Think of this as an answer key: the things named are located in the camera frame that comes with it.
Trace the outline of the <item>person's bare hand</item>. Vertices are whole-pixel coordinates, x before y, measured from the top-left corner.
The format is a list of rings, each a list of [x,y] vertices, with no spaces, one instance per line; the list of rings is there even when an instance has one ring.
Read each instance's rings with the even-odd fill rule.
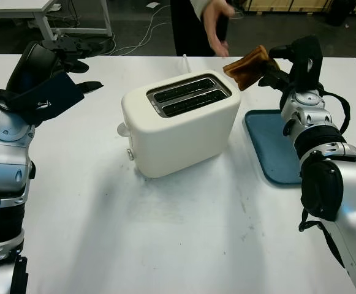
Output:
[[[216,28],[219,17],[232,17],[235,14],[234,8],[226,1],[210,1],[203,10],[203,24],[207,34],[208,42],[213,51],[220,57],[229,56],[229,48],[226,41],[220,41]]]

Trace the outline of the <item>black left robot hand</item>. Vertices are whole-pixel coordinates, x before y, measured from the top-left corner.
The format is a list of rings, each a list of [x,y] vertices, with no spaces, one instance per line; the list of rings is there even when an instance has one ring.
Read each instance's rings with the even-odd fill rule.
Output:
[[[101,43],[59,35],[55,40],[31,42],[25,48],[6,86],[22,94],[61,72],[82,74],[89,66],[82,60],[102,53]]]

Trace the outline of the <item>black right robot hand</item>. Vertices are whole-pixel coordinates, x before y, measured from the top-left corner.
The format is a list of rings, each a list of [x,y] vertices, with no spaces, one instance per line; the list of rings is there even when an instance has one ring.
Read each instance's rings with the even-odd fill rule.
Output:
[[[292,63],[289,73],[279,69],[270,61],[261,65],[262,78],[258,85],[270,86],[285,92],[291,87],[296,92],[315,90],[319,84],[322,67],[322,51],[316,36],[306,36],[290,45],[278,46],[268,52],[271,59],[286,59]]]

